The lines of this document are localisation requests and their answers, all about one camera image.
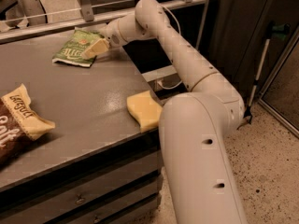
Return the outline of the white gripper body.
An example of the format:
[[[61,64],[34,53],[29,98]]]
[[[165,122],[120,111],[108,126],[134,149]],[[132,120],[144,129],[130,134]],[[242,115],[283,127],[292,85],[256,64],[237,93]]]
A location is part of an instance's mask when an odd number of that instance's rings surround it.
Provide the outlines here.
[[[111,47],[122,47],[127,41],[121,36],[119,21],[114,20],[99,30],[99,33],[108,41]]]

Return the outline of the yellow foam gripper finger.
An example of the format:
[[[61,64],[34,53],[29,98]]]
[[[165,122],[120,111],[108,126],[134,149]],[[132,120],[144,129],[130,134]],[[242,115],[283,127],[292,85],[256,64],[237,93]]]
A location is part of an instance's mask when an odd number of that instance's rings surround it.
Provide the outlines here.
[[[109,50],[109,43],[105,38],[100,38],[87,47],[82,53],[81,57],[85,60],[91,59],[101,53]]]

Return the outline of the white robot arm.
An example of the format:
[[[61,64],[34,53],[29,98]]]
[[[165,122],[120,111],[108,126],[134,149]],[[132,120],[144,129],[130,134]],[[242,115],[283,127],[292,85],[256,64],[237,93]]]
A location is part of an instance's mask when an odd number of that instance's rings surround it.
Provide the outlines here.
[[[83,58],[155,38],[187,89],[166,102],[159,120],[177,224],[248,224],[223,144],[243,120],[239,92],[171,26],[156,0],[140,0],[134,13],[112,21],[100,33]]]

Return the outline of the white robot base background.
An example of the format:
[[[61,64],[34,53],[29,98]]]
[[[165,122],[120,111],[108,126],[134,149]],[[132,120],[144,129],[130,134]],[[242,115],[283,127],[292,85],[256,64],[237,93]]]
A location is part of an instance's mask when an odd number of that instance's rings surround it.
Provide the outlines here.
[[[48,22],[46,10],[40,0],[1,0],[1,20],[8,27],[17,27],[24,19],[28,26]]]

